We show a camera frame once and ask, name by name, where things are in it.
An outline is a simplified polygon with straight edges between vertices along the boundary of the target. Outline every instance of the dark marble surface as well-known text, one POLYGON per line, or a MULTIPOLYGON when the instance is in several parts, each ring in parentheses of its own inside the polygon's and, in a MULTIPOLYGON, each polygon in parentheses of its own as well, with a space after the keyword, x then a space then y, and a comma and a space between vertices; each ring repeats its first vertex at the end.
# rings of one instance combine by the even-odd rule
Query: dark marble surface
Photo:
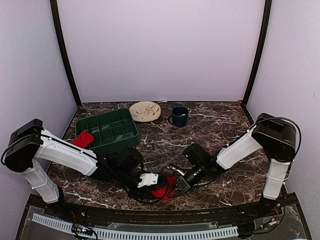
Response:
MULTIPOLYGON (((86 103, 76 114, 65 140, 75 138, 75 124, 81 118, 108 111, 129 108, 133 103, 86 103)), ((249 121, 238 103, 235 102, 168 102, 159 103, 161 116, 148 123, 137 123, 140 143, 137 149, 144 157, 148 171, 158 172, 169 163, 182 168, 191 164, 182 154, 192 143, 203 146, 214 154, 223 145, 240 136, 249 121), (189 109, 186 127, 177 128, 167 122, 172 108, 185 106, 189 109)), ((48 175, 62 187, 68 202, 94 207, 123 210, 195 210, 235 206, 256 202, 263 192, 269 162, 264 152, 257 151, 235 164, 206 187, 194 187, 186 195, 173 201, 160 201, 145 205, 128 198, 114 182, 92 180, 75 170, 53 163, 48 175)))

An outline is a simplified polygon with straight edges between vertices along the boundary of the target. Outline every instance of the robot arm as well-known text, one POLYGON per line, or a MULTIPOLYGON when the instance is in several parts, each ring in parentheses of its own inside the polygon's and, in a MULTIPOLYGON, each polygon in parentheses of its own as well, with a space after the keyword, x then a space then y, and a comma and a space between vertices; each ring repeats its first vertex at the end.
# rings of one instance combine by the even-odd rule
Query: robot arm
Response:
POLYGON ((271 163, 263 198, 276 200, 296 154, 296 128, 286 121, 273 118, 262 113, 257 119, 258 124, 233 143, 220 149, 214 156, 210 156, 198 144, 187 147, 183 154, 195 166, 178 177, 168 196, 184 194, 205 175, 218 176, 253 152, 264 149, 271 157, 271 163))
POLYGON ((118 154, 116 160, 107 162, 106 156, 98 156, 91 150, 61 140, 43 129, 42 124, 41 120, 34 119, 13 132, 9 147, 2 157, 6 153, 3 164, 21 174, 47 204, 61 205, 64 201, 63 191, 47 176, 37 158, 69 167, 97 180, 108 181, 116 173, 133 190, 158 183, 157 174, 138 174, 133 171, 143 162, 137 150, 128 148, 118 154))
POLYGON ((90 176, 97 170, 97 156, 63 141, 43 129, 42 121, 34 119, 11 134, 4 164, 23 176, 47 204, 59 201, 62 191, 47 176, 37 158, 50 160, 90 176))

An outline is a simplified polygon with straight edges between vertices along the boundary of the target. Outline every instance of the red cloth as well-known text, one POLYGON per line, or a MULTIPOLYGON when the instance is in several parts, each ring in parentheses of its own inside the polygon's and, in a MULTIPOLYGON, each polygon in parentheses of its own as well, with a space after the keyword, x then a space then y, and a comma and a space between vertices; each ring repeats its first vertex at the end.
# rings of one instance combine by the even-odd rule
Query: red cloth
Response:
POLYGON ((77 136, 73 141, 72 144, 76 145, 77 147, 85 149, 88 147, 90 143, 95 140, 94 136, 86 131, 82 131, 79 136, 77 136))
MULTIPOLYGON (((169 176, 166 174, 165 174, 165 176, 169 182, 169 189, 171 189, 171 187, 174 185, 174 182, 177 178, 175 176, 169 176)), ((152 192, 152 195, 155 196, 156 198, 161 198, 165 194, 166 190, 167 190, 167 186, 158 187, 156 191, 152 192)), ((164 196, 163 199, 167 200, 167 201, 172 201, 173 198, 172 197, 168 198, 167 196, 164 196)))

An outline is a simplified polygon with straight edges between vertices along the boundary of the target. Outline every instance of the black frame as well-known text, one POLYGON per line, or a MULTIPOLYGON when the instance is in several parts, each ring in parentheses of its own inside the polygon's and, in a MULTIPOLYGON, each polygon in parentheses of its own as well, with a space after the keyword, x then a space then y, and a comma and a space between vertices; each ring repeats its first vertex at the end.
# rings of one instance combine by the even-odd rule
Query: black frame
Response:
POLYGON ((82 102, 79 96, 79 92, 77 89, 77 85, 71 70, 71 66, 70 66, 70 62, 67 54, 66 44, 65 44, 64 35, 62 32, 60 17, 59 17, 57 0, 50 0, 50 4, 51 4, 51 12, 52 12, 52 18, 53 18, 53 23, 55 28, 56 39, 59 44, 60 54, 63 61, 65 73, 69 81, 69 85, 73 94, 74 101, 76 105, 80 107, 82 102))
POLYGON ((258 69, 259 69, 259 65, 260 65, 260 61, 261 61, 261 56, 262 56, 262 52, 264 50, 266 36, 267 36, 269 18, 270 18, 270 13, 271 13, 271 5, 272 5, 272 0, 265 0, 259 40, 258 40, 258 44, 256 47, 256 52, 255 52, 255 56, 254 56, 254 60, 253 60, 253 65, 252 65, 249 81, 246 86, 243 100, 241 101, 242 102, 241 104, 244 107, 246 107, 248 104, 248 101, 249 101, 249 98, 250 98, 250 95, 251 95, 251 92, 254 87, 256 77, 257 77, 257 73, 258 73, 258 69))

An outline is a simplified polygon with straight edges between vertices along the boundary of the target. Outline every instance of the green compartment tray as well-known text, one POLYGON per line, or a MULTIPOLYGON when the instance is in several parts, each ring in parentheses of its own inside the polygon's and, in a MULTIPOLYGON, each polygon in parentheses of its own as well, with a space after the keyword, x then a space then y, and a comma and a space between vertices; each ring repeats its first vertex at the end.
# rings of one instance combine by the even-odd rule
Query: green compartment tray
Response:
POLYGON ((88 132, 94 141, 88 149, 98 154, 113 154, 138 145, 138 128, 128 108, 80 119, 75 124, 75 135, 88 132))

